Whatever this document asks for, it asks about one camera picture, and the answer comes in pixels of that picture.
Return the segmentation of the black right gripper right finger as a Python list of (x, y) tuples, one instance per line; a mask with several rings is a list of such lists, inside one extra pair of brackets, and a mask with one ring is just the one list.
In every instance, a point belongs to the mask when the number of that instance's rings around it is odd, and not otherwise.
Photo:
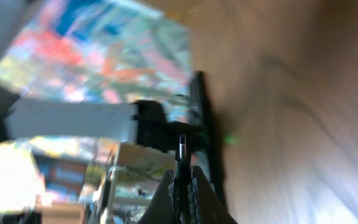
[(191, 169), (191, 182), (188, 191), (191, 223), (237, 224), (220, 204), (206, 176), (198, 166), (193, 166)]

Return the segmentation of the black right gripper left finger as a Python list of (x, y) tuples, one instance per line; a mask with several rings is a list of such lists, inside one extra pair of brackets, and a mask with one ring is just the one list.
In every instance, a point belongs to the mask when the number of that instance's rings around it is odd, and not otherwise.
[(166, 170), (154, 196), (138, 224), (172, 224), (174, 173)]

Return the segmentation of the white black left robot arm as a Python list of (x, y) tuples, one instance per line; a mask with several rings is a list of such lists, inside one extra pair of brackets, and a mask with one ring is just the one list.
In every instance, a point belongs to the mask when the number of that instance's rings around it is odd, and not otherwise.
[(0, 86), (0, 143), (36, 136), (108, 138), (163, 152), (207, 147), (201, 125), (169, 121), (157, 101), (104, 104), (26, 98)]

